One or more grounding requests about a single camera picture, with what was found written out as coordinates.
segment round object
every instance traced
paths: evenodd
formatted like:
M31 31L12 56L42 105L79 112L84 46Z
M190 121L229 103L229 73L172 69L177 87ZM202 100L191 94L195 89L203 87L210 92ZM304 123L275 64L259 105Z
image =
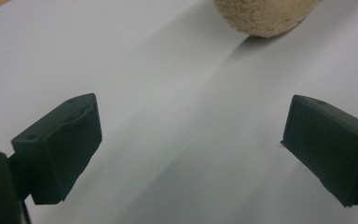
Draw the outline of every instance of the round object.
M271 37L297 26L319 0L214 0L228 24L248 35Z

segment white surface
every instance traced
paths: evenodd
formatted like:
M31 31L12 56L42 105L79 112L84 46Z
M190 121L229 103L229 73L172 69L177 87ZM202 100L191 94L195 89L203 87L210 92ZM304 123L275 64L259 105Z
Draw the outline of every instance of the white surface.
M0 7L0 151L56 105L97 94L103 143L50 223L358 223L280 146L291 97L358 118L358 0L323 0L271 40L212 1Z

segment beige sponge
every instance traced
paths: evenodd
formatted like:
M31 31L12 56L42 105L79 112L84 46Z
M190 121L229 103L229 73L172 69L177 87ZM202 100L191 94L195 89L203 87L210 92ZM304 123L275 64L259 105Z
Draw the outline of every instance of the beige sponge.
M240 32L271 37L297 26L319 0L214 0L222 17Z

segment foam object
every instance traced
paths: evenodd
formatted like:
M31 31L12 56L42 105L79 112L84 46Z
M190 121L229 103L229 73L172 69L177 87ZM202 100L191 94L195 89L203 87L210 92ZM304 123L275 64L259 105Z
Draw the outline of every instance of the foam object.
M296 27L319 0L214 0L228 24L247 35L272 37Z

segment sponge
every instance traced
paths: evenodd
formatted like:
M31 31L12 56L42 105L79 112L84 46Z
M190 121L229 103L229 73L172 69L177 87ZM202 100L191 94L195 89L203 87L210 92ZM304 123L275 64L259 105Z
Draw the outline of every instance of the sponge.
M293 29L319 0L214 0L228 24L247 35L272 37Z

